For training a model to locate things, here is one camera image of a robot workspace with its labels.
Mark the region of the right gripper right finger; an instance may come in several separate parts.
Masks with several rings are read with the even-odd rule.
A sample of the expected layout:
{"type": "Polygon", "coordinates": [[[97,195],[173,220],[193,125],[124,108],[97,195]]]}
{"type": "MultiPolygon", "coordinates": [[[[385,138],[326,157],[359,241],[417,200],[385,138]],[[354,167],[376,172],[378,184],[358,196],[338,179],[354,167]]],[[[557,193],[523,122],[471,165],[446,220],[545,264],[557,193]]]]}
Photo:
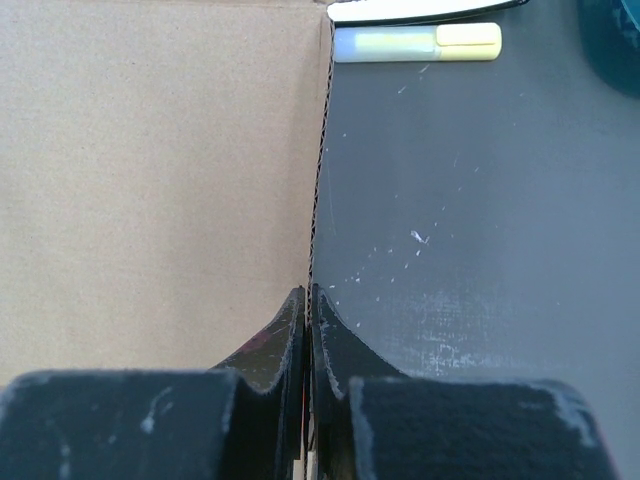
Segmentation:
{"type": "Polygon", "coordinates": [[[389,364],[311,291],[318,479],[614,479],[597,422],[570,386],[428,379],[389,364]]]}

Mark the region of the cardboard box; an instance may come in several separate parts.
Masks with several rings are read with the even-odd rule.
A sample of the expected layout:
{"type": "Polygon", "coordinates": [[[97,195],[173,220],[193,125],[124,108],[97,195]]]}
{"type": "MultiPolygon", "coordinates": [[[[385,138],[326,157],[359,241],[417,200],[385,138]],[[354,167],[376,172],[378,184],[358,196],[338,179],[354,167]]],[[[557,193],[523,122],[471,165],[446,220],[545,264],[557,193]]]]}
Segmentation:
{"type": "Polygon", "coordinates": [[[306,292],[323,1],[1,5],[1,393],[210,369],[306,292]]]}

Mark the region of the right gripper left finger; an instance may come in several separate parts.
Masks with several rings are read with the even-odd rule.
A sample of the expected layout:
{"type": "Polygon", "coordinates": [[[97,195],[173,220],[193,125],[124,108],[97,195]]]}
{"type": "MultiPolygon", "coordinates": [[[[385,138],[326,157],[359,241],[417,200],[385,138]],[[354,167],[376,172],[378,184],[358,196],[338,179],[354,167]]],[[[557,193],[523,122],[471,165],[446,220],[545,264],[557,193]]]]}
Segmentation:
{"type": "Polygon", "coordinates": [[[289,479],[306,292],[210,369],[42,370],[1,393],[5,479],[289,479]]]}

